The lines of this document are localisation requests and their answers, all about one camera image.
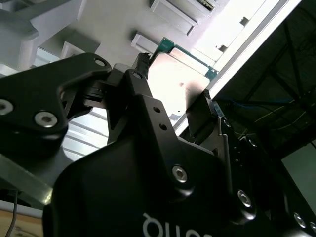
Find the cable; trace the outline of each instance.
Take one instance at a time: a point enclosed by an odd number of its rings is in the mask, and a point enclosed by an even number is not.
[[[303,117],[305,114],[306,114],[306,112],[303,112],[303,113],[302,113],[301,115],[299,115],[299,117],[298,117],[297,119],[295,119],[295,121],[293,121],[292,123],[290,123],[290,124],[288,124],[288,125],[286,125],[286,126],[283,126],[283,127],[279,127],[279,128],[272,129],[272,131],[282,130],[282,129],[284,129],[284,128],[287,128],[287,127],[289,127],[289,126],[292,126],[294,123],[296,123],[296,122],[297,122],[301,117]]]
[[[10,227],[8,229],[8,231],[6,232],[5,237],[10,237],[12,230],[14,228],[15,225],[15,221],[16,221],[16,209],[18,207],[18,191],[15,190],[15,194],[14,194],[14,206],[13,206],[13,217],[12,217],[12,221],[10,224]]]
[[[292,125],[294,128],[296,128],[298,131],[301,131],[301,129],[299,129],[298,126],[296,126],[294,123],[292,123],[290,120],[288,120],[287,118],[283,117],[282,115],[279,115],[279,114],[275,113],[273,110],[271,110],[271,109],[269,109],[269,108],[267,108],[267,107],[265,107],[265,106],[258,105],[258,107],[261,107],[261,108],[264,108],[264,109],[266,109],[266,110],[271,111],[272,113],[274,113],[274,114],[277,115],[278,117],[280,117],[280,118],[282,118],[282,119],[288,121],[288,122],[290,123],[290,125]],[[315,144],[314,144],[312,141],[310,141],[310,144],[316,149],[316,146],[315,146]]]
[[[273,111],[276,112],[276,111],[278,111],[278,110],[280,110],[280,109],[282,109],[282,108],[284,108],[284,107],[285,107],[285,106],[278,107],[278,108],[276,108],[276,109],[273,110]],[[268,114],[266,114],[266,115],[263,115],[262,117],[258,118],[256,121],[254,121],[254,123],[259,122],[260,120],[264,119],[265,117],[267,117],[267,116],[269,116],[269,115],[271,115],[271,114],[273,114],[273,112],[270,112],[270,113],[268,113]],[[242,134],[240,134],[240,136],[238,137],[238,139],[240,139],[247,131],[248,131],[248,129],[246,128],[246,129],[242,132]]]

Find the black wire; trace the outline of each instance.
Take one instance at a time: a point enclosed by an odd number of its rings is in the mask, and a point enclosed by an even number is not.
[[[274,113],[276,116],[278,116],[278,117],[284,119],[285,121],[288,121],[289,124],[292,125],[294,128],[296,128],[298,131],[301,131],[301,129],[299,129],[298,126],[296,126],[294,123],[292,123],[290,120],[288,120],[288,119],[285,118],[284,116],[282,116],[282,115],[276,113],[275,111],[273,111],[273,110],[271,110],[271,109],[269,109],[269,108],[267,108],[267,107],[265,107],[265,106],[263,106],[263,105],[256,105],[256,106],[271,111],[271,112]],[[310,144],[316,149],[316,146],[315,146],[315,144],[314,144],[312,141],[310,141]]]
[[[5,237],[10,237],[10,235],[12,233],[12,230],[14,228],[15,221],[16,221],[16,209],[17,209],[17,207],[18,207],[18,191],[16,190],[15,194],[14,194],[13,217],[12,217],[10,227],[9,227],[8,231],[6,232]]]

